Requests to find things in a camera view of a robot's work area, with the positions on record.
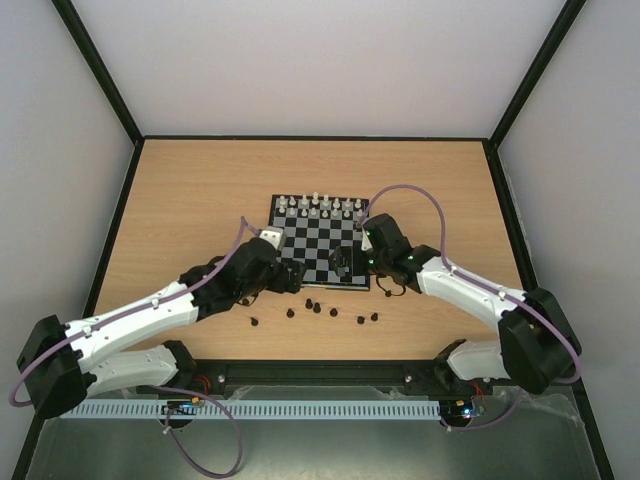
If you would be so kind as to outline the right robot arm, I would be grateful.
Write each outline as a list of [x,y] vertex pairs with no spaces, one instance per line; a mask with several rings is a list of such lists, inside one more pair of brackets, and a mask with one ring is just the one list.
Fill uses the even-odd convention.
[[445,390],[470,380],[510,379],[532,394],[580,376],[581,346],[556,297],[489,281],[448,260],[442,249],[413,246],[388,214],[367,220],[360,239],[329,256],[337,273],[389,277],[403,289],[448,302],[493,329],[494,341],[463,341],[436,367]]

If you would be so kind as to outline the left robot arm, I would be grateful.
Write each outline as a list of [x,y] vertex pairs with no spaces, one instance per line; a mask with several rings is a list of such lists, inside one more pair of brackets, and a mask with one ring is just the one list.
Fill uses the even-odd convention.
[[230,310],[263,290],[296,293],[306,272],[298,261],[280,261],[283,233],[267,228],[236,241],[224,257],[194,266],[158,292],[103,316],[63,324],[51,315],[33,327],[17,360],[29,394],[26,404],[52,418],[88,394],[89,370],[164,330]]

